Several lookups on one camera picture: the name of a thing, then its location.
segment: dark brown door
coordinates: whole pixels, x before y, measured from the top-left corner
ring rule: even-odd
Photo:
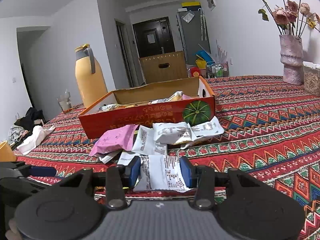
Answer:
[[[175,52],[168,17],[136,23],[133,29],[139,57]]]

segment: thermos handle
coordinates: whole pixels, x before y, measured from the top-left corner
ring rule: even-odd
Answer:
[[[86,48],[84,50],[84,53],[86,55],[89,55],[90,65],[91,65],[91,74],[94,74],[96,72],[96,65],[95,65],[95,62],[94,62],[94,56],[93,56],[92,49],[90,47]]]

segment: red cardboard box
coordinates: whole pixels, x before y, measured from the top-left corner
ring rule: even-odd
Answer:
[[[191,99],[150,104],[150,101],[156,99],[169,98],[176,91],[183,91]],[[136,106],[98,112],[101,106],[109,104]],[[197,108],[193,107],[194,105],[198,107],[204,106],[208,110],[206,111],[207,116],[203,115],[205,118],[211,120],[214,117],[214,95],[207,82],[201,76],[111,91],[92,106],[85,109],[79,115],[79,119],[87,137],[95,139],[101,137],[107,130],[119,128],[127,124],[141,124],[152,127],[154,122],[178,123],[186,121],[185,119],[188,118],[190,108],[194,109],[196,114],[199,114]]]

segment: gray ribbed surface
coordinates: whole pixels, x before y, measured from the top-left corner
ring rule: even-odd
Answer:
[[[235,240],[236,238],[227,234],[210,212],[194,210],[183,200],[132,201],[126,210],[108,213],[100,227],[84,238],[84,240],[107,239]]]

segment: red tablecloth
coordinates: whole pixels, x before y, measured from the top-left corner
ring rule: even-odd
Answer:
[[[216,96],[216,116],[226,132],[210,144],[169,154],[185,155],[193,164],[217,171],[230,167],[247,171],[305,206],[306,223],[299,239],[320,239],[320,202],[316,200],[320,195],[320,98],[282,82],[280,76],[217,78],[208,83]],[[53,184],[84,167],[98,172],[114,164],[104,165],[88,156],[95,140],[88,139],[81,127],[77,118],[81,111],[77,108],[51,120],[46,126],[54,124],[56,130],[27,156],[18,156],[28,164],[57,169],[56,178],[38,181]],[[127,196],[190,197],[161,192]],[[217,189],[216,201],[224,198],[225,191]]]

